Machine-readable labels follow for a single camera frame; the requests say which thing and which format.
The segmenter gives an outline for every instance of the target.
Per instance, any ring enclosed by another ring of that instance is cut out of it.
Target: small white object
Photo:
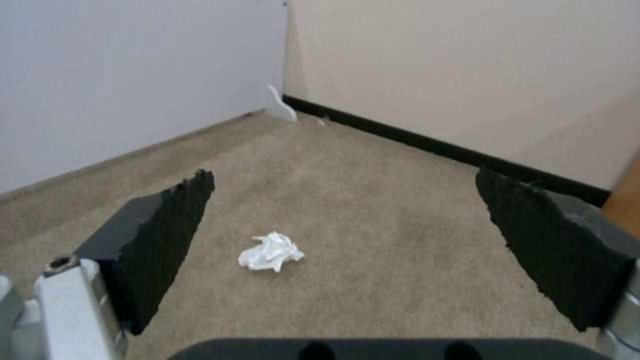
[[[254,236],[253,239],[262,244],[242,251],[238,258],[240,266],[251,270],[272,268],[275,272],[280,272],[283,263],[299,261],[305,256],[288,237],[275,231],[267,236]]]
[[[282,96],[280,96],[278,90],[273,85],[267,86],[266,96],[267,106],[265,110],[268,114],[291,122],[298,121],[298,115],[296,112],[282,101]]]

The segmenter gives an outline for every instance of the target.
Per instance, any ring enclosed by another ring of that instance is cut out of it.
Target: white tissue
[[[254,236],[253,239],[262,241],[262,245],[242,251],[238,258],[240,266],[251,270],[272,268],[275,272],[280,272],[283,263],[299,261],[305,256],[288,237],[275,231],[267,236]]]

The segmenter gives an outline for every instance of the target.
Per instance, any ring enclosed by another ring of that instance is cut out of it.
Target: screw hole
[[[335,355],[329,345],[314,341],[302,349],[298,360],[335,360]]]
[[[52,269],[55,268],[59,268],[61,266],[65,266],[66,264],[69,264],[69,257],[68,256],[61,256],[60,258],[56,258],[53,261],[51,261],[51,263],[49,263],[49,267]]]

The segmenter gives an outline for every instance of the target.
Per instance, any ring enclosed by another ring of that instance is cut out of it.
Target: beige wall
[[[638,0],[290,0],[287,95],[611,189],[640,145]]]

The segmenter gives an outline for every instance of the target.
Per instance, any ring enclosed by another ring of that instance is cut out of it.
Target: black foam pad
[[[162,192],[130,200],[75,251],[100,265],[118,319],[141,334],[184,261],[213,174],[199,170]]]
[[[538,289],[576,329],[603,326],[640,257],[640,242],[575,197],[485,168],[476,186]]]

